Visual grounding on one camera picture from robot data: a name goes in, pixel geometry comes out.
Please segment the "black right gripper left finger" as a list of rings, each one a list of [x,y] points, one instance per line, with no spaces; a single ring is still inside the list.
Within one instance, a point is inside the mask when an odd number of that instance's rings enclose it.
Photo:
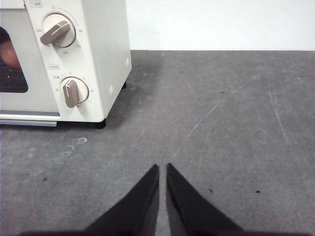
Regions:
[[[154,230],[159,197],[159,166],[154,164],[119,202],[86,231]]]

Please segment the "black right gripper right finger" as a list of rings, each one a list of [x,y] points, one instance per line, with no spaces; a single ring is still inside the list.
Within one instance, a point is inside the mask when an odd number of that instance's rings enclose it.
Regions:
[[[243,229],[219,211],[172,165],[166,166],[170,198],[186,231],[242,231]]]

